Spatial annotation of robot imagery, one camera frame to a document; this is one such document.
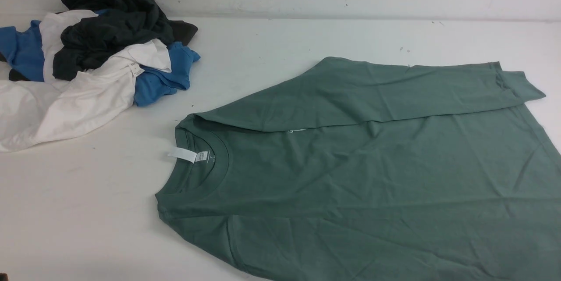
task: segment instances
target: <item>fabric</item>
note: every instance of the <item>fabric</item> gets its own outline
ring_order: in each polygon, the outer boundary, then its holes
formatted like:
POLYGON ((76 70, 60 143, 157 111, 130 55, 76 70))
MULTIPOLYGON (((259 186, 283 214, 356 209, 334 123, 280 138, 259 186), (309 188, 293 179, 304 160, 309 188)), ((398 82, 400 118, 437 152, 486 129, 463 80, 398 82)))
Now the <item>fabric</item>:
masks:
POLYGON ((144 67, 144 73, 136 79, 135 103, 145 107, 155 103, 164 95, 173 95, 177 89, 189 88, 189 72, 191 65, 201 57, 181 43, 173 43, 170 50, 171 73, 144 67))
POLYGON ((0 28, 0 53, 11 67, 30 81, 43 81, 44 57, 41 50, 40 21, 32 21, 24 32, 16 27, 0 28))
POLYGON ((174 32, 174 41, 180 41, 184 46, 190 43, 199 30, 196 25, 184 21, 170 21, 170 25, 174 32))
POLYGON ((53 75, 71 81, 79 71, 96 69, 110 56, 128 45, 160 39, 174 41, 170 25, 161 28, 143 12, 108 10, 103 15, 84 18, 67 27, 60 36, 64 48, 54 55, 53 75))
POLYGON ((498 63, 329 57, 189 115, 156 194, 188 242, 273 281, 561 279, 561 157, 498 63))
POLYGON ((158 39, 128 46, 62 89, 0 81, 0 152, 71 139, 105 125, 132 105, 136 77, 143 72, 139 64, 170 69, 166 46, 158 39))
POLYGON ((160 39, 170 45, 174 33, 166 14, 154 0, 61 0, 68 9, 108 9, 66 28, 64 48, 55 55, 54 77, 72 80, 76 73, 96 69, 111 55, 133 44, 160 39))
POLYGON ((29 81, 29 79, 25 76, 23 76, 19 71, 16 71, 15 69, 10 69, 10 72, 8 73, 8 79, 10 81, 13 82, 17 82, 17 81, 29 81))
POLYGON ((68 81, 55 79, 53 76, 54 55, 64 47, 60 35, 68 26, 75 25, 83 18, 90 17, 97 17, 97 14, 91 10, 70 10, 60 14, 48 13, 43 18, 39 29, 43 40, 42 50, 45 57, 43 77, 46 83, 55 85, 58 89, 68 85, 68 81))

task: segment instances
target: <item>crew neck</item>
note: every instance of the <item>crew neck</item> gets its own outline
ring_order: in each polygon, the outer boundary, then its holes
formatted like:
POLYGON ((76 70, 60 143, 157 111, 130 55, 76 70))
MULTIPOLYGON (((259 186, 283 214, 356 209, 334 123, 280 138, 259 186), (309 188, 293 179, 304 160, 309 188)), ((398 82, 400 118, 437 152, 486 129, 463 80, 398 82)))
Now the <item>crew neck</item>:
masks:
POLYGON ((226 144, 214 133, 205 131, 197 126, 196 120, 203 120, 195 115, 189 115, 177 125, 175 130, 176 144, 181 149, 195 151, 193 141, 189 141, 189 136, 195 136, 203 140, 214 152, 214 166, 209 171, 204 181, 196 188, 184 187, 187 179, 191 175, 194 164, 204 164, 203 162, 191 163, 183 159, 177 159, 170 179, 164 187, 156 194, 158 201, 161 199, 181 199, 184 202, 197 201, 210 195, 222 183, 228 167, 230 165, 230 154, 226 144))

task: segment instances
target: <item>t-shirt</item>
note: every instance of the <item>t-shirt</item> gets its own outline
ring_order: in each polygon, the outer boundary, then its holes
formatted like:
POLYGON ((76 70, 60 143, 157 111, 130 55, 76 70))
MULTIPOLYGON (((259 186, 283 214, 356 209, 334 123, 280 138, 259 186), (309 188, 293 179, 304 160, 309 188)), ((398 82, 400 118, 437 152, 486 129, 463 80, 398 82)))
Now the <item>t-shirt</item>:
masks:
POLYGON ((162 221, 274 281, 561 280, 561 157, 499 63, 328 57, 176 127, 162 221))

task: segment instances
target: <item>white table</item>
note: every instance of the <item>white table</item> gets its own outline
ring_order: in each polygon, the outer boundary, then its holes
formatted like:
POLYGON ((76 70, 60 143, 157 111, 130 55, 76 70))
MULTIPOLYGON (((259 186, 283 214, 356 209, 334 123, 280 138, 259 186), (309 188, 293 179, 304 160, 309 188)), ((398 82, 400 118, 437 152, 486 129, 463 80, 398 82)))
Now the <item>white table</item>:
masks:
POLYGON ((547 94, 528 107, 561 149, 561 23, 184 20, 200 28, 191 48, 202 56, 188 91, 132 107, 84 137, 0 154, 0 272, 11 280, 258 280, 158 219, 154 193, 174 167, 166 157, 174 127, 330 55, 401 65, 501 61, 547 94))

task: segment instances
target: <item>pile of clothes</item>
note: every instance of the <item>pile of clothes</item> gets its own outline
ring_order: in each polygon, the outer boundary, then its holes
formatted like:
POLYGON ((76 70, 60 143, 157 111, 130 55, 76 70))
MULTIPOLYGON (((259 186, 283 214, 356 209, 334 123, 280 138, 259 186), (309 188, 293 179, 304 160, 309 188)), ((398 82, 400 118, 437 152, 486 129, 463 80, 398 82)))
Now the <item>pile of clothes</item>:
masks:
POLYGON ((135 103, 189 88, 198 28, 154 0, 62 0, 68 11, 0 28, 0 152, 78 137, 135 103))

